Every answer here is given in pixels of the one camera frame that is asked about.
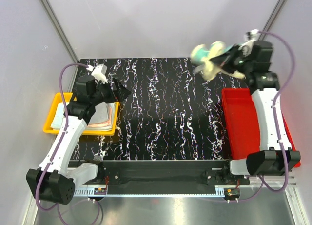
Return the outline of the pink towel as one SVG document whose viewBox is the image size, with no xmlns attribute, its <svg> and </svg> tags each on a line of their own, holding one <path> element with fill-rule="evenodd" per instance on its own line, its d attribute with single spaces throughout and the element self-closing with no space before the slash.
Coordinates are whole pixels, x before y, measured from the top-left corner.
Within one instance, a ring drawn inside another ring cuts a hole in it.
<svg viewBox="0 0 312 225">
<path fill-rule="evenodd" d="M 86 127 L 88 131 L 112 130 L 117 103 L 101 103 L 96 106 L 96 111 Z"/>
</svg>

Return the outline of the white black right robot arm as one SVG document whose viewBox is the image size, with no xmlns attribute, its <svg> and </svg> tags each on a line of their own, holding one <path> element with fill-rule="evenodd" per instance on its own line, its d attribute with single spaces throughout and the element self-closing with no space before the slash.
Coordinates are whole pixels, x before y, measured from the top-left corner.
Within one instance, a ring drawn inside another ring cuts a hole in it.
<svg viewBox="0 0 312 225">
<path fill-rule="evenodd" d="M 226 184 L 244 175 L 286 176 L 301 159 L 281 111 L 278 75 L 270 70 L 273 44 L 258 35 L 257 29 L 247 32 L 244 43 L 214 59 L 227 72 L 241 72 L 247 84 L 222 91 L 232 154 L 221 172 Z"/>
</svg>

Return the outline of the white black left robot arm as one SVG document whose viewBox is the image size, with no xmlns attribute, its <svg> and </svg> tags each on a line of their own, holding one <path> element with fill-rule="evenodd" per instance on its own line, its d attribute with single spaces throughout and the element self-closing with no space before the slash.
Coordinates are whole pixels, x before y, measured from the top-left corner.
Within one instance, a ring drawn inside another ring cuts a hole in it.
<svg viewBox="0 0 312 225">
<path fill-rule="evenodd" d="M 59 84 L 64 113 L 60 130 L 44 160 L 36 169 L 29 169 L 26 181 L 36 201 L 37 207 L 45 211 L 41 201 L 67 205 L 74 196 L 75 189 L 88 181 L 100 184 L 105 172 L 100 161 L 90 160 L 73 170 L 68 170 L 73 150 L 81 135 L 96 112 L 96 106 L 102 103 L 124 101 L 130 91 L 114 78 L 115 89 L 111 88 L 105 72 L 107 67 L 96 67 L 76 63 L 90 72 L 76 81 L 76 91 L 66 102 L 62 83 Z"/>
</svg>

